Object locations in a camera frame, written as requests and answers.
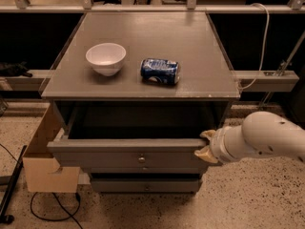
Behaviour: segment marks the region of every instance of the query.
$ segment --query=cardboard box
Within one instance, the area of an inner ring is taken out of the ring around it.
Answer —
[[[55,139],[60,129],[61,125],[50,105],[23,155],[29,192],[76,192],[80,168],[60,167],[47,150],[48,142]]]

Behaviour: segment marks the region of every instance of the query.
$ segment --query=white robotic hand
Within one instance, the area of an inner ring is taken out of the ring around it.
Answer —
[[[305,131],[268,112],[249,114],[240,126],[204,132],[210,145],[195,154],[205,161],[228,163],[243,157],[288,156],[305,161]]]

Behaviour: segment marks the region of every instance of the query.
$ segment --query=speckled floor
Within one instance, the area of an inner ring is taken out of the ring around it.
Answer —
[[[31,140],[45,110],[44,103],[9,103],[0,117],[0,143],[14,156]],[[234,105],[226,125],[237,125],[256,106]],[[268,111],[282,114],[274,105]],[[0,176],[8,175],[13,159],[0,149]],[[76,214],[83,228],[305,228],[305,166],[289,158],[244,159],[210,167],[196,195],[101,195],[79,185],[81,207]],[[27,191],[24,171],[18,180],[8,214],[15,217],[0,228],[78,228],[72,220],[46,222],[31,214],[33,193]],[[69,211],[77,207],[72,194],[60,199]],[[33,210],[52,219],[65,217],[51,194],[38,194]]]

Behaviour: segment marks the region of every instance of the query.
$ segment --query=bowl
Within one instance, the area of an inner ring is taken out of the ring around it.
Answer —
[[[123,65],[126,50],[115,43],[102,43],[90,48],[86,59],[98,73],[111,76],[118,73]]]

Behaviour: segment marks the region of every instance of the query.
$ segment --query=cable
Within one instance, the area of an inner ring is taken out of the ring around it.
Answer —
[[[0,146],[1,146],[3,149],[5,149],[5,150],[9,153],[9,155],[18,163],[17,158],[15,158],[14,155],[12,155],[11,152],[10,152],[5,146],[3,146],[1,143],[0,143]]]
[[[256,74],[254,80],[251,83],[249,83],[249,85],[247,85],[245,87],[238,87],[239,90],[245,90],[247,88],[250,88],[255,83],[259,73],[261,72],[261,69],[263,67],[263,62],[264,62],[264,55],[265,55],[265,48],[266,48],[267,32],[268,32],[268,28],[269,28],[270,14],[269,14],[267,8],[265,6],[263,6],[262,4],[254,3],[252,5],[256,6],[256,7],[259,7],[259,8],[262,8],[263,10],[265,10],[266,14],[267,14],[267,20],[266,20],[266,26],[265,26],[265,32],[264,32],[263,45],[262,45],[262,50],[261,50],[261,57],[260,57],[258,73]]]
[[[43,218],[43,217],[38,216],[38,215],[33,211],[33,209],[32,209],[32,204],[33,204],[33,200],[34,200],[34,198],[36,197],[37,194],[38,194],[38,193],[35,193],[35,194],[32,196],[31,200],[30,200],[30,211],[31,211],[31,213],[32,213],[36,218],[42,219],[43,221],[51,221],[51,222],[58,222],[58,221],[64,221],[64,220],[67,220],[67,219],[73,219],[73,220],[77,223],[77,225],[79,226],[79,228],[83,229],[83,227],[81,226],[81,224],[80,224],[80,223],[78,222],[78,220],[74,217],[75,214],[78,212],[78,210],[79,210],[79,208],[80,208],[80,196],[79,196],[78,193],[75,194],[75,198],[76,198],[76,200],[78,201],[78,206],[77,206],[75,212],[73,212],[73,213],[70,213],[70,212],[62,205],[62,203],[60,202],[60,200],[59,200],[59,198],[57,197],[57,195],[56,195],[55,193],[52,193],[52,195],[54,196],[54,198],[56,199],[56,201],[58,202],[58,204],[59,204],[59,206],[62,208],[62,210],[65,211],[65,212],[69,215],[68,217],[66,217],[66,218],[61,218],[61,219],[47,219],[47,218]]]

